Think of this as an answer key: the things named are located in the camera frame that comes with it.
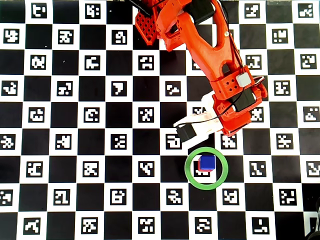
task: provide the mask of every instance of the checkerboard floor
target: checkerboard floor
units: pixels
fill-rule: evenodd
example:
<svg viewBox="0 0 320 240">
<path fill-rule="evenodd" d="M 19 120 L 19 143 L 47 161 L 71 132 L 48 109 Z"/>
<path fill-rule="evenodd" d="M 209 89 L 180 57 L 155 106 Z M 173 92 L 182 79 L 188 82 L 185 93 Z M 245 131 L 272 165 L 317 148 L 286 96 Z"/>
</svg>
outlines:
<svg viewBox="0 0 320 240">
<path fill-rule="evenodd" d="M 224 3 L 269 96 L 252 123 L 182 149 L 173 123 L 212 89 L 185 45 L 146 46 L 127 2 L 0 1 L 1 240 L 287 240 L 320 197 L 319 1 Z M 212 19 L 197 26 L 213 46 Z M 214 147 L 218 189 L 184 174 Z M 210 174 L 195 178 L 212 183 Z"/>
</svg>

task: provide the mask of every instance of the green circle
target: green circle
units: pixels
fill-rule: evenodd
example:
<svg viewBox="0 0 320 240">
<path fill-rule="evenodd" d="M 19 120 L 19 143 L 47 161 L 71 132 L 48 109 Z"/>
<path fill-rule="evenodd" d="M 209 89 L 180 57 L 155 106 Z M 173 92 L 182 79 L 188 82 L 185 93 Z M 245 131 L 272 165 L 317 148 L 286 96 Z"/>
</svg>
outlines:
<svg viewBox="0 0 320 240">
<path fill-rule="evenodd" d="M 194 159 L 194 157 L 198 154 L 201 153 L 211 153 L 216 155 L 221 164 L 222 164 L 222 173 L 220 178 L 212 184 L 202 184 L 200 182 L 197 182 L 195 180 L 195 178 L 192 176 L 191 171 L 190 171 L 190 166 L 192 163 L 192 160 Z M 200 147 L 194 151 L 192 151 L 190 153 L 190 155 L 186 158 L 185 164 L 184 164 L 184 173 L 186 178 L 189 180 L 189 182 L 197 189 L 200 190 L 213 190 L 216 189 L 217 187 L 219 187 L 221 184 L 224 183 L 224 181 L 226 180 L 227 176 L 228 176 L 228 172 L 229 172 L 229 166 L 227 163 L 227 159 L 225 156 L 223 156 L 223 154 L 221 152 L 219 152 L 218 150 L 214 149 L 213 147 L 208 147 L 208 146 L 204 146 L 204 147 Z"/>
</svg>

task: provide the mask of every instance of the black square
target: black square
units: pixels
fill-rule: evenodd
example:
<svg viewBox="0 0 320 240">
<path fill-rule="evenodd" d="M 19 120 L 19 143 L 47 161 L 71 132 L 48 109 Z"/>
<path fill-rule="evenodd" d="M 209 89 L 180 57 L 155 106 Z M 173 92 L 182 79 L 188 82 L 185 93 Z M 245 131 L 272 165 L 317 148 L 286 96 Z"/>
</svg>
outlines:
<svg viewBox="0 0 320 240">
<path fill-rule="evenodd" d="M 0 134 L 0 150 L 15 150 L 16 135 L 15 134 Z"/>
<path fill-rule="evenodd" d="M 160 75 L 186 75 L 186 51 L 160 51 Z"/>
<path fill-rule="evenodd" d="M 0 1 L 0 23 L 24 24 L 26 18 L 25 1 Z"/>
<path fill-rule="evenodd" d="M 51 103 L 51 128 L 76 128 L 78 126 L 77 102 Z"/>
<path fill-rule="evenodd" d="M 105 101 L 106 82 L 104 76 L 79 77 L 79 101 Z"/>
<path fill-rule="evenodd" d="M 216 190 L 203 191 L 189 184 L 189 210 L 190 211 L 216 211 Z"/>
<path fill-rule="evenodd" d="M 105 155 L 105 129 L 78 129 L 78 155 Z"/>
<path fill-rule="evenodd" d="M 76 156 L 50 156 L 49 183 L 75 183 L 76 176 Z"/>
<path fill-rule="evenodd" d="M 127 45 L 128 44 L 128 31 L 127 30 L 112 30 L 111 31 L 111 44 L 112 45 Z"/>
<path fill-rule="evenodd" d="M 104 210 L 104 184 L 82 183 L 76 185 L 77 211 Z"/>
<path fill-rule="evenodd" d="M 20 157 L 0 156 L 0 183 L 17 184 L 20 179 Z"/>
<path fill-rule="evenodd" d="M 0 74 L 23 75 L 24 62 L 24 50 L 0 50 Z"/>
<path fill-rule="evenodd" d="M 133 50 L 159 50 L 159 39 L 155 39 L 152 45 L 147 45 L 137 27 L 133 26 Z"/>
<path fill-rule="evenodd" d="M 212 91 L 209 80 L 205 76 L 187 76 L 187 100 L 201 101 L 201 98 Z"/>
<path fill-rule="evenodd" d="M 303 239 L 305 237 L 303 212 L 275 212 L 276 239 Z"/>
<path fill-rule="evenodd" d="M 300 128 L 299 142 L 301 155 L 320 155 L 320 129 Z"/>
<path fill-rule="evenodd" d="M 106 25 L 80 25 L 80 49 L 105 50 Z"/>
<path fill-rule="evenodd" d="M 24 101 L 50 101 L 50 76 L 24 76 Z"/>
<path fill-rule="evenodd" d="M 245 155 L 270 155 L 270 130 L 268 128 L 243 129 L 243 153 Z"/>
<path fill-rule="evenodd" d="M 25 26 L 26 49 L 51 49 L 52 25 L 51 24 L 27 24 Z"/>
<path fill-rule="evenodd" d="M 22 155 L 48 155 L 49 129 L 23 129 Z"/>
<path fill-rule="evenodd" d="M 159 155 L 159 129 L 133 129 L 133 155 Z"/>
<path fill-rule="evenodd" d="M 48 212 L 46 239 L 75 239 L 75 219 L 75 212 Z"/>
<path fill-rule="evenodd" d="M 268 74 L 295 74 L 295 56 L 293 49 L 267 50 Z"/>
<path fill-rule="evenodd" d="M 159 101 L 159 77 L 134 76 L 133 101 Z"/>
<path fill-rule="evenodd" d="M 107 102 L 105 109 L 106 128 L 132 128 L 132 102 Z"/>
<path fill-rule="evenodd" d="M 161 212 L 162 239 L 189 239 L 189 223 L 187 211 Z"/>
<path fill-rule="evenodd" d="M 21 128 L 22 102 L 0 102 L 0 128 Z"/>
<path fill-rule="evenodd" d="M 54 24 L 78 24 L 79 1 L 53 1 Z"/>
<path fill-rule="evenodd" d="M 132 186 L 134 211 L 160 210 L 160 184 L 134 183 Z"/>
<path fill-rule="evenodd" d="M 240 48 L 241 49 L 266 49 L 266 25 L 265 24 L 240 24 Z"/>
<path fill-rule="evenodd" d="M 274 183 L 301 183 L 299 156 L 272 156 Z"/>
<path fill-rule="evenodd" d="M 78 75 L 78 51 L 52 52 L 52 75 Z"/>
<path fill-rule="evenodd" d="M 160 115 L 160 127 L 173 128 L 174 123 L 187 116 L 187 104 L 186 102 L 161 102 Z"/>
<path fill-rule="evenodd" d="M 299 89 L 296 91 L 298 101 L 320 101 L 318 75 L 297 75 L 295 78 L 296 89 Z"/>
<path fill-rule="evenodd" d="M 132 156 L 105 156 L 105 182 L 132 183 Z"/>
<path fill-rule="evenodd" d="M 161 182 L 186 183 L 184 166 L 187 156 L 161 156 Z"/>
<path fill-rule="evenodd" d="M 274 200 L 272 183 L 246 183 L 245 210 L 273 211 Z"/>
<path fill-rule="evenodd" d="M 265 3 L 266 23 L 267 24 L 283 24 L 292 23 L 292 3 L 270 4 Z"/>
<path fill-rule="evenodd" d="M 19 212 L 47 211 L 48 184 L 20 184 Z"/>
<path fill-rule="evenodd" d="M 316 202 L 319 198 L 317 194 L 319 190 L 319 184 L 302 183 L 303 211 L 314 212 L 318 210 L 316 209 Z"/>
<path fill-rule="evenodd" d="M 3 43 L 4 44 L 18 44 L 20 40 L 20 30 L 13 28 L 3 29 Z"/>
<path fill-rule="evenodd" d="M 246 213 L 218 211 L 219 239 L 246 239 Z"/>
<path fill-rule="evenodd" d="M 132 239 L 132 212 L 104 212 L 104 239 Z"/>
<path fill-rule="evenodd" d="M 296 102 L 270 102 L 270 127 L 271 128 L 297 128 Z"/>
<path fill-rule="evenodd" d="M 106 75 L 132 75 L 132 51 L 106 51 Z"/>
<path fill-rule="evenodd" d="M 17 212 L 2 212 L 0 214 L 0 238 L 7 240 L 17 239 Z"/>
</svg>

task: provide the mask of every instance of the blue cube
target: blue cube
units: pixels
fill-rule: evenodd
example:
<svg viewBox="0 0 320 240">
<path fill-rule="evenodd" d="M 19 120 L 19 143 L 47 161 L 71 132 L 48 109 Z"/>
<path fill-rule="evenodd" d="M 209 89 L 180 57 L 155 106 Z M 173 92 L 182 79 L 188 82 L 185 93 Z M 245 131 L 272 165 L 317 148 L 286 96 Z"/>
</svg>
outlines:
<svg viewBox="0 0 320 240">
<path fill-rule="evenodd" d="M 214 170 L 216 169 L 216 156 L 201 156 L 200 157 L 200 169 L 202 170 Z"/>
</svg>

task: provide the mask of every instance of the checkerboard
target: checkerboard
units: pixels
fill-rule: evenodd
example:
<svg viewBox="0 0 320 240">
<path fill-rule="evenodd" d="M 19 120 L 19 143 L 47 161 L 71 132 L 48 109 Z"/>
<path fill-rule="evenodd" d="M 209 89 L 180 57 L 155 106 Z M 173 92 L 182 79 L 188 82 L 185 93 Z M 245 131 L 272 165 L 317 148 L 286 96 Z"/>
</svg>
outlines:
<svg viewBox="0 0 320 240">
<path fill-rule="evenodd" d="M 319 1 L 224 4 L 269 96 L 236 135 L 188 150 L 173 123 L 212 89 L 185 45 L 146 46 L 124 1 L 0 1 L 1 240 L 304 239 L 320 197 Z M 212 18 L 197 29 L 217 44 Z M 216 190 L 185 177 L 203 146 L 229 164 Z M 215 182 L 220 163 L 196 160 Z"/>
</svg>

